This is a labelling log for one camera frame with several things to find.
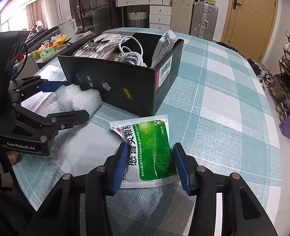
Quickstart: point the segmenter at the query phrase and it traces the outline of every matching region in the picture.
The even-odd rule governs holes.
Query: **barcode label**
[[[163,84],[164,80],[168,76],[171,70],[172,64],[172,55],[171,57],[163,64],[163,66],[159,69],[159,81],[158,81],[158,88]]]

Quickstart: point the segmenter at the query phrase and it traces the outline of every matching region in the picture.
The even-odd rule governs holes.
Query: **foam packing material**
[[[90,89],[82,91],[75,84],[59,87],[55,95],[57,96],[57,102],[63,110],[67,112],[86,110],[90,116],[102,103],[98,90]]]

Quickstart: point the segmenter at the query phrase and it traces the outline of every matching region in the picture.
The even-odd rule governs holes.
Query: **white suitcase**
[[[172,0],[171,30],[190,34],[194,0]]]

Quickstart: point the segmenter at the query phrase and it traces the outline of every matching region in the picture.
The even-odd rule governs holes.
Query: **curtain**
[[[45,16],[48,22],[48,28],[52,28],[59,25],[57,18],[57,11],[55,0],[44,0]]]
[[[26,6],[26,12],[27,12],[29,30],[31,30],[32,27],[36,25],[36,22],[38,20],[41,20],[41,22],[44,25],[44,18],[42,14],[42,7],[41,7],[40,0],[37,0],[31,4],[28,4]]]

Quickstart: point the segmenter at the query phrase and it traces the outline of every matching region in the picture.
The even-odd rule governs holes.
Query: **cable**
[[[135,40],[137,42],[137,44],[141,48],[141,54],[139,54],[138,52],[132,52],[126,46],[123,46],[123,47],[121,46],[122,45],[122,42],[125,39],[130,39],[130,38],[132,38],[133,40]],[[126,48],[129,52],[128,53],[125,53],[123,51],[124,48]],[[121,52],[121,54],[120,54],[120,56],[121,56],[121,62],[130,63],[130,64],[133,64],[133,65],[138,65],[138,66],[146,67],[146,64],[144,64],[144,62],[143,62],[143,47],[141,46],[141,44],[139,43],[139,41],[136,38],[134,38],[132,36],[125,36],[125,37],[123,37],[120,40],[120,42],[119,42],[119,50]]]
[[[24,67],[25,67],[25,65],[26,65],[26,62],[27,62],[27,59],[28,59],[28,48],[27,48],[27,45],[26,45],[26,44],[24,45],[24,47],[25,47],[25,51],[26,51],[25,61],[24,61],[24,63],[22,64],[20,70],[18,71],[18,68],[17,68],[17,70],[16,70],[16,71],[11,75],[11,78],[10,78],[11,81],[12,81],[12,80],[15,80],[15,79],[17,78],[17,76],[21,73],[21,71],[24,69]]]

